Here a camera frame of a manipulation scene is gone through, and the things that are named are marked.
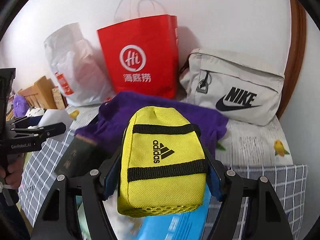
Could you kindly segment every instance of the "wooden furniture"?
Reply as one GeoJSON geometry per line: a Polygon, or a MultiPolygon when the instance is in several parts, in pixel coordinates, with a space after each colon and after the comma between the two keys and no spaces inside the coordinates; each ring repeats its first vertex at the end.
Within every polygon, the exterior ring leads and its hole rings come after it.
{"type": "Polygon", "coordinates": [[[284,85],[282,89],[281,102],[276,113],[280,119],[286,109],[300,74],[307,37],[306,10],[298,0],[290,0],[291,7],[291,44],[287,65],[284,72],[284,85]]]}
{"type": "Polygon", "coordinates": [[[9,114],[7,114],[5,120],[6,120],[6,121],[9,121],[12,117],[13,117],[13,110],[11,110],[9,114]]]}
{"type": "Polygon", "coordinates": [[[57,109],[66,109],[67,104],[65,103],[65,100],[61,95],[58,87],[52,89],[52,95],[57,109]]]}
{"type": "Polygon", "coordinates": [[[52,95],[53,88],[54,85],[52,84],[51,79],[47,79],[43,76],[37,80],[33,86],[24,90],[19,90],[18,95],[23,96],[30,106],[44,109],[57,109],[52,95]]]}

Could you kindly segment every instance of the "black strap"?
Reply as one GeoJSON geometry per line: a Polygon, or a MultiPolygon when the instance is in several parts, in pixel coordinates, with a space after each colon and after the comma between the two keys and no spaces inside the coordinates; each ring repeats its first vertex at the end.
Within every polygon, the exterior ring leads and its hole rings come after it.
{"type": "Polygon", "coordinates": [[[186,176],[208,172],[206,159],[195,160],[187,163],[172,164],[159,167],[129,168],[128,182],[141,179],[159,179],[167,177],[186,176]]]}
{"type": "Polygon", "coordinates": [[[182,126],[164,126],[154,124],[135,124],[132,133],[142,134],[188,134],[196,132],[198,137],[201,136],[201,131],[196,124],[186,124],[182,126]]]}
{"type": "Polygon", "coordinates": [[[184,63],[183,67],[180,69],[179,74],[181,75],[187,68],[189,68],[189,58],[190,55],[188,55],[186,62],[184,63]]]}

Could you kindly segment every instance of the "haidilao logo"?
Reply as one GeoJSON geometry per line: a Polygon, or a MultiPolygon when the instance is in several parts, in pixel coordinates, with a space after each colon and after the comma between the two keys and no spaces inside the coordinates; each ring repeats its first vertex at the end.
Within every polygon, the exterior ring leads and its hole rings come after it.
{"type": "Polygon", "coordinates": [[[140,71],[144,68],[146,62],[146,54],[136,45],[128,45],[120,52],[120,63],[128,71],[140,71]]]}

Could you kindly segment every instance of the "purple towel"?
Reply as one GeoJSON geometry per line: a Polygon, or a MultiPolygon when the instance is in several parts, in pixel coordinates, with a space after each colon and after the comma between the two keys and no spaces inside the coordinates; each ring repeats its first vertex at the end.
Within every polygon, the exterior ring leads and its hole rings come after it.
{"type": "Polygon", "coordinates": [[[80,128],[76,130],[76,134],[90,138],[108,152],[114,153],[121,145],[129,120],[145,106],[173,107],[190,123],[197,124],[201,130],[201,143],[213,156],[217,140],[227,131],[228,118],[216,110],[134,92],[121,92],[108,104],[102,104],[96,124],[80,128]]]}
{"type": "Polygon", "coordinates": [[[16,95],[13,99],[13,115],[14,117],[23,117],[26,115],[30,106],[27,100],[20,95],[16,95]]]}

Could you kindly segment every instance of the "adidas logo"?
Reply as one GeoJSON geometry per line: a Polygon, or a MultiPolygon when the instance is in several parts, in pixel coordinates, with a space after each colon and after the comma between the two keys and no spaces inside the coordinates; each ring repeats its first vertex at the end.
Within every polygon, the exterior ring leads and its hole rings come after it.
{"type": "Polygon", "coordinates": [[[159,163],[160,162],[160,156],[161,160],[164,158],[170,156],[173,154],[173,150],[169,150],[168,147],[165,147],[162,143],[160,143],[157,140],[153,141],[153,162],[154,163],[159,163]]]}

